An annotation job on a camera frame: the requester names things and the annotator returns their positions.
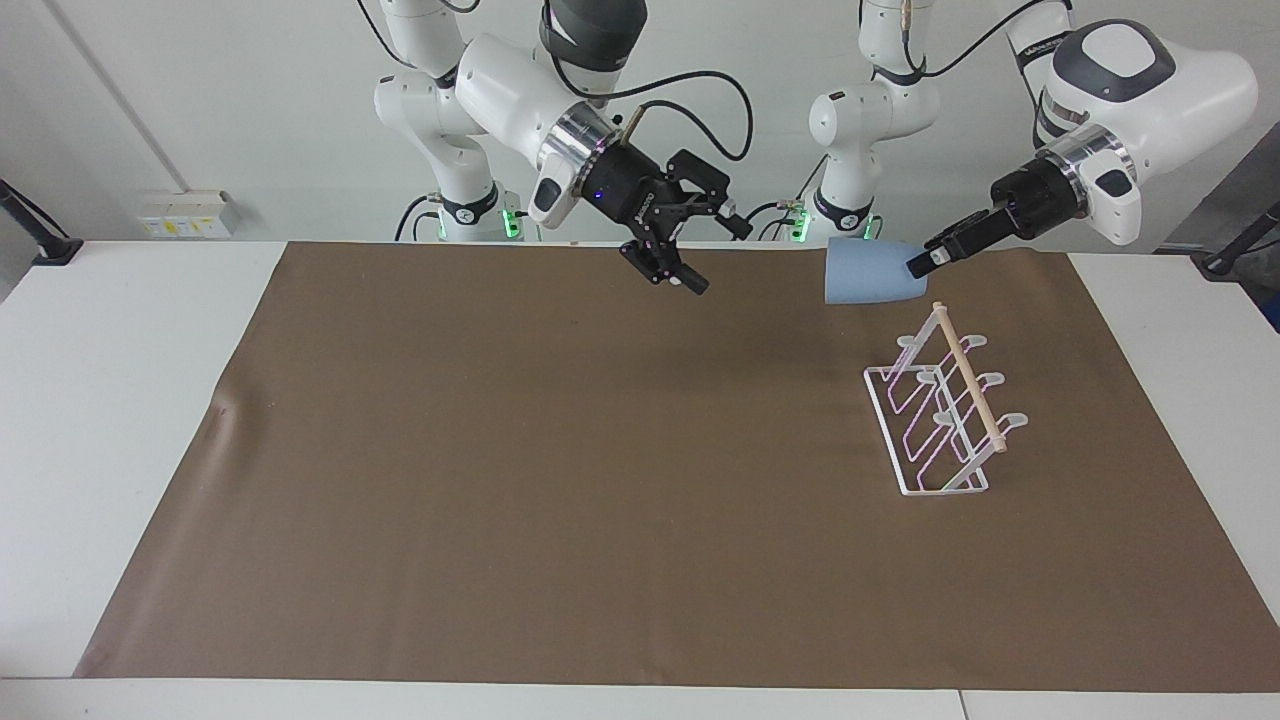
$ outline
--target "wall outlet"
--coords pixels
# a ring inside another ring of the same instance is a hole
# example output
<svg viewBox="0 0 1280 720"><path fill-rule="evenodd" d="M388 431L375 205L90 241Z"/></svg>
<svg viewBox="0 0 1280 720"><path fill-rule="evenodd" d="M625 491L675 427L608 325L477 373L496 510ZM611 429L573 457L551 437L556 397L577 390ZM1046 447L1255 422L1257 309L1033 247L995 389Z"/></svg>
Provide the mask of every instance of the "wall outlet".
<svg viewBox="0 0 1280 720"><path fill-rule="evenodd" d="M154 238L228 240L239 224L239 214L225 192L157 193L142 199L138 222Z"/></svg>

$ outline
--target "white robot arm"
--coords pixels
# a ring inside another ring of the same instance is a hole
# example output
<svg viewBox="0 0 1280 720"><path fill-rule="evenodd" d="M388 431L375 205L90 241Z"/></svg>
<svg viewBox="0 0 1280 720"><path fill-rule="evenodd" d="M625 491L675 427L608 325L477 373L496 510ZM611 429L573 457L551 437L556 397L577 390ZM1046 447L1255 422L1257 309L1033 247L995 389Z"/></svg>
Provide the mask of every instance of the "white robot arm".
<svg viewBox="0 0 1280 720"><path fill-rule="evenodd" d="M733 237L750 234L750 224L733 211L727 176L689 151L659 167L600 115L603 101L570 91L557 74L553 63L582 94L612 90L648 17L644 0L545 3L540 53L490 35L463 46L453 13L439 0L383 0L383 8L397 49L421 70L379 82L378 115L430 160L451 240L511 234L509 218L498 213L507 193L467 137L481 133L538 170L530 219L556 228L585 197L631 229L634 240L621 252L654 284L669 281L698 295L707 290L676 247L690 217L714 217ZM682 182L698 191L684 190Z"/></svg>
<svg viewBox="0 0 1280 720"><path fill-rule="evenodd" d="M809 132L828 155L822 182L805 196L808 236L819 242L860 233L881 178L876 143L928 128L941 109L934 81L915 65L933 0L864 0L860 9L858 46L874 78L822 95L809 110Z"/></svg>
<svg viewBox="0 0 1280 720"><path fill-rule="evenodd" d="M916 278L1073 218L1115 245L1133 242L1139 187L1225 140L1257 106L1257 78L1239 55L1183 47L1133 20L1071 31L1060 3L1032 10L1007 35L1037 101L1036 159L992 184L992 210L925 243L909 264Z"/></svg>

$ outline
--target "brown paper mat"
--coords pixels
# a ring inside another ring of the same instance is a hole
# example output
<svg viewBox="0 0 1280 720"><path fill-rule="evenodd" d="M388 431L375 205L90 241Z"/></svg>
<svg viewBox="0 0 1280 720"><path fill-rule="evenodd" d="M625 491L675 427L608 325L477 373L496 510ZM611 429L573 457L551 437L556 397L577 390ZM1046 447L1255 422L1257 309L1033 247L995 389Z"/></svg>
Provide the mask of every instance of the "brown paper mat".
<svg viewBox="0 0 1280 720"><path fill-rule="evenodd" d="M822 252L291 245L78 676L1280 691L1280 630L1064 256L823 305ZM899 495L928 301L1030 425Z"/></svg>

